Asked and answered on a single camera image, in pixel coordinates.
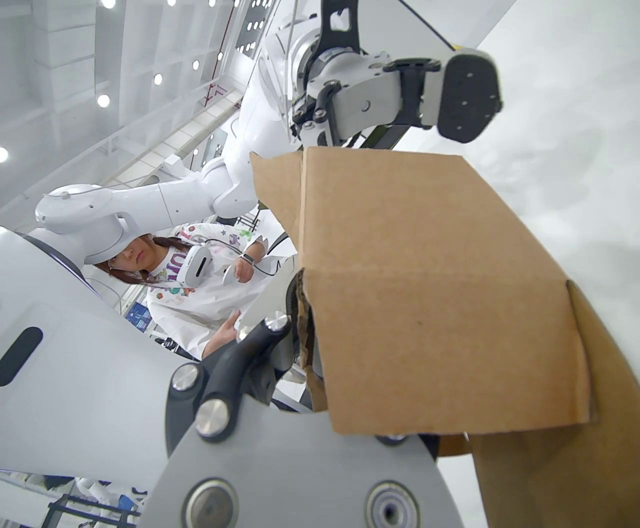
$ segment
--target woman's hair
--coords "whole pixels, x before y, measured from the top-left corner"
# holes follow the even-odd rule
[[[149,236],[141,237],[142,240],[151,247],[151,240]],[[191,245],[183,242],[179,238],[176,237],[153,237],[153,243],[162,246],[163,248],[175,248],[179,251],[188,252],[191,249]],[[95,265],[96,268],[103,270],[103,272],[111,275],[112,277],[121,280],[127,284],[147,284],[152,285],[153,281],[149,280],[148,271],[142,270],[139,272],[135,271],[122,271],[121,269],[113,269],[109,267],[109,261],[100,262]]]

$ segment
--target gray metal plate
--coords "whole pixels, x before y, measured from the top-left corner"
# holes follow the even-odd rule
[[[416,498],[421,526],[463,528],[449,490],[422,442],[399,447],[340,436],[328,413],[280,412],[245,396],[236,432],[208,444],[192,427],[150,497],[140,528],[182,526],[190,491],[224,479],[238,496],[238,528],[365,528],[365,502],[381,481]]]

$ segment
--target blue sign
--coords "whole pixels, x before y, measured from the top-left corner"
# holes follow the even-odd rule
[[[139,331],[144,332],[151,323],[151,313],[146,306],[140,303],[133,303],[125,319]]]

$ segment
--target cardboard flap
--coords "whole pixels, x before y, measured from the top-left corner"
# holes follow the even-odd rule
[[[276,216],[282,227],[298,247],[300,234],[300,175],[302,152],[264,159],[250,154],[254,174],[255,193]]]
[[[470,437],[492,528],[640,525],[640,387],[582,292],[573,283],[569,292],[598,420]]]
[[[462,158],[304,155],[299,250],[337,432],[588,421],[566,277]]]

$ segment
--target metal bolt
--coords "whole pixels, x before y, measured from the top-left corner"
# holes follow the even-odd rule
[[[281,311],[276,311],[272,316],[265,318],[264,324],[267,325],[267,328],[272,332],[279,332],[289,322],[289,316]]]
[[[211,479],[197,486],[184,508],[187,528],[233,528],[238,518],[238,496],[231,484]]]
[[[383,445],[388,445],[389,447],[395,447],[397,445],[401,445],[406,442],[406,439],[409,438],[406,435],[389,435],[389,436],[376,436],[378,441]]]
[[[229,407],[218,398],[208,399],[196,412],[196,431],[204,438],[213,438],[227,428]]]
[[[179,391],[183,392],[189,390],[196,384],[198,379],[198,367],[193,363],[187,363],[173,373],[171,378],[171,386]]]
[[[251,328],[249,328],[248,326],[243,326],[240,330],[238,330],[236,342],[240,343],[249,335],[250,332],[251,332]]]
[[[418,528],[418,505],[397,482],[382,482],[370,492],[365,504],[368,528]]]

